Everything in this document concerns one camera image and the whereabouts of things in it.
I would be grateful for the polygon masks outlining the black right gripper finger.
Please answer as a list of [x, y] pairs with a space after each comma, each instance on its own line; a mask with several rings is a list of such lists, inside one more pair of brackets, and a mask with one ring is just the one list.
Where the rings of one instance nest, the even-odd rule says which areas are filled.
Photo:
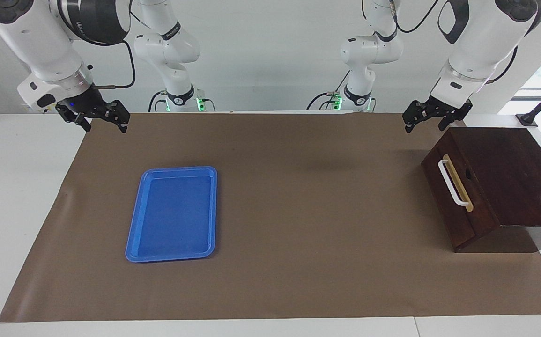
[[71, 111], [66, 105], [56, 104], [56, 111], [66, 123], [72, 123], [80, 126], [86, 133], [92, 129], [90, 122], [84, 117], [84, 114]]
[[114, 123], [121, 133], [127, 132], [131, 114], [119, 100], [110, 103], [110, 122]]

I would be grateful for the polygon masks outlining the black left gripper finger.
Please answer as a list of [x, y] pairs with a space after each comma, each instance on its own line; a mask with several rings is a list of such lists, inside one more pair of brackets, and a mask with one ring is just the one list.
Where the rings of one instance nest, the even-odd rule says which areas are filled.
[[447, 112], [438, 124], [439, 130], [443, 132], [450, 124], [456, 121], [463, 121], [472, 107], [472, 102], [466, 102], [461, 108]]
[[426, 121], [427, 118], [426, 104], [419, 101], [412, 101], [402, 114], [405, 132], [410, 134], [417, 124]]

